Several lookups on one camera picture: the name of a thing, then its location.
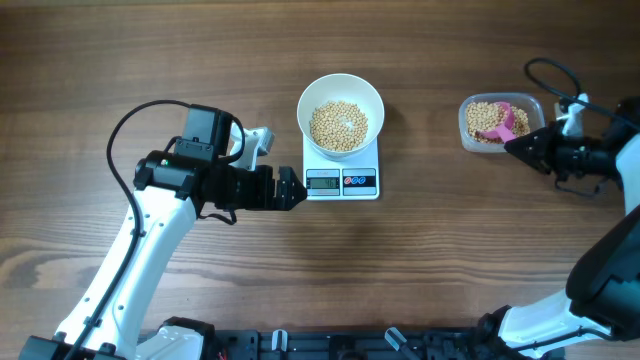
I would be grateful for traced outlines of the pink measuring scoop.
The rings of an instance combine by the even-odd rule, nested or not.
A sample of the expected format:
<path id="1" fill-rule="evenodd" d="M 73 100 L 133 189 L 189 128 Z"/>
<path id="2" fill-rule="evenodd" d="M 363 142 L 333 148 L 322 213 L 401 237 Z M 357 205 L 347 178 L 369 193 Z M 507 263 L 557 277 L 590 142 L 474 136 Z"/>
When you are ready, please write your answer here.
<path id="1" fill-rule="evenodd" d="M 495 105 L 502 110 L 504 119 L 493 130 L 480 132 L 480 135 L 486 139 L 501 139 L 503 143 L 507 143 L 516 138 L 516 135 L 512 132 L 515 124 L 515 115 L 509 103 L 495 102 Z"/>

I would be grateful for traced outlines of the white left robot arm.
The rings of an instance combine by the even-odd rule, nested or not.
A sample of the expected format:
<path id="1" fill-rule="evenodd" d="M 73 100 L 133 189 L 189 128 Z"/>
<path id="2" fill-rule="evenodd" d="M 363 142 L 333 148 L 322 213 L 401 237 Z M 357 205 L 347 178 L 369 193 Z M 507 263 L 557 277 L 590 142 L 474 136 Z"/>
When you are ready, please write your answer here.
<path id="1" fill-rule="evenodd" d="M 233 225 L 239 210 L 289 211 L 306 198 L 292 168 L 257 160 L 274 134 L 246 129 L 234 115 L 192 104 L 182 135 L 150 152 L 122 188 L 129 209 L 121 229 L 83 298 L 52 338 L 31 336 L 22 359 L 222 359 L 213 325 L 167 320 L 141 339 L 150 301 L 176 247 L 203 218 Z"/>

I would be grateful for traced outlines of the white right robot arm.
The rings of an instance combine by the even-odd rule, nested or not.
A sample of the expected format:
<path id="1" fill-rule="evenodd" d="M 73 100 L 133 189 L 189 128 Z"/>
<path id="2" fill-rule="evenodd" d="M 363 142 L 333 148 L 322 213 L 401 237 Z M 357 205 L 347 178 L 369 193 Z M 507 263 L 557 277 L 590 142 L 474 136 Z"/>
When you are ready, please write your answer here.
<path id="1" fill-rule="evenodd" d="M 565 136 L 558 121 L 506 143 L 542 173 L 601 175 L 624 193 L 625 216 L 576 263 L 563 290 L 484 315 L 469 337 L 472 359 L 541 359 L 591 340 L 639 336 L 639 100 L 622 100 L 601 139 Z"/>

